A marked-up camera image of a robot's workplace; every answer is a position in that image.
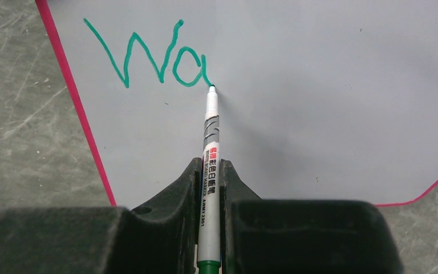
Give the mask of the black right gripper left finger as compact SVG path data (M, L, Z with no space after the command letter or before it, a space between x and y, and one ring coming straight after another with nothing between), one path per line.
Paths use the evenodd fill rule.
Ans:
M0 273L194 273L201 165L134 209L1 211Z

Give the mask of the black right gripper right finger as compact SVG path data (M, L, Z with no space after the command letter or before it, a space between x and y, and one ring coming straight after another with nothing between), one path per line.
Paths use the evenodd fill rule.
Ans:
M228 160L220 180L223 273L403 273L373 204L262 199Z

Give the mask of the green white marker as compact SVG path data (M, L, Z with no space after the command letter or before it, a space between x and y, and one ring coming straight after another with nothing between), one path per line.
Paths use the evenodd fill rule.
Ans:
M216 87L210 86L206 98L202 153L202 194L197 246L199 273L219 273L221 267L219 165L218 94Z

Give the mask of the pink-framed whiteboard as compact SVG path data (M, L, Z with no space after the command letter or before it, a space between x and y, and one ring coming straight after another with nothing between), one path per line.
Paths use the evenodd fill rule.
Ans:
M438 1L37 1L111 204L202 155L262 198L406 204L438 183Z

